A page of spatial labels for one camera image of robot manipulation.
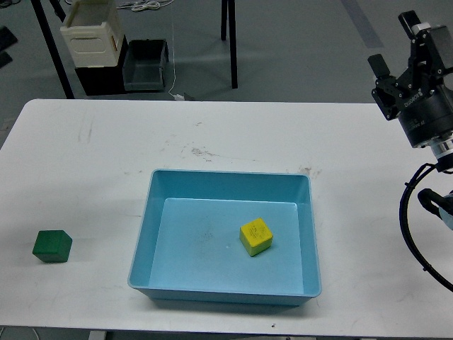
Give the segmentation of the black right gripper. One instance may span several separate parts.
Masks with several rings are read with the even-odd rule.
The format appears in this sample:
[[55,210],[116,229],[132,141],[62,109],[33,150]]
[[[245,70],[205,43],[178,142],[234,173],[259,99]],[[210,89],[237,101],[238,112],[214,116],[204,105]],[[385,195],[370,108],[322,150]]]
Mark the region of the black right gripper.
[[424,147],[452,134],[452,90],[444,81],[452,73],[452,34],[445,25],[421,22],[415,11],[398,20],[411,41],[408,68],[396,77],[381,54],[368,57],[376,78],[372,97],[386,120],[397,118],[412,147]]

